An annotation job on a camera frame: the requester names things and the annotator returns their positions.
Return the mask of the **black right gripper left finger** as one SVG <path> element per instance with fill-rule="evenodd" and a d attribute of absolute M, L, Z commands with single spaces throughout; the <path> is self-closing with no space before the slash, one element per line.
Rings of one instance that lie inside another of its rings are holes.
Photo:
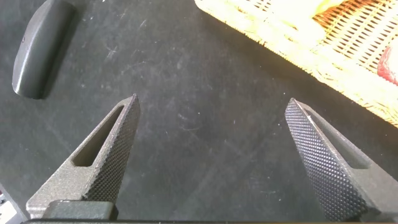
<path fill-rule="evenodd" d="M 121 100 L 26 203 L 42 218 L 56 200 L 114 203 L 140 118 L 136 94 Z"/>

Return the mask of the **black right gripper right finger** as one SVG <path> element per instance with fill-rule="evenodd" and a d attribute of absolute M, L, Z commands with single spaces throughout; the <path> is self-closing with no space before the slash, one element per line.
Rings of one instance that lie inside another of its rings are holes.
<path fill-rule="evenodd" d="M 397 181 L 308 105 L 291 98 L 290 134 L 325 217 L 397 221 Z"/>

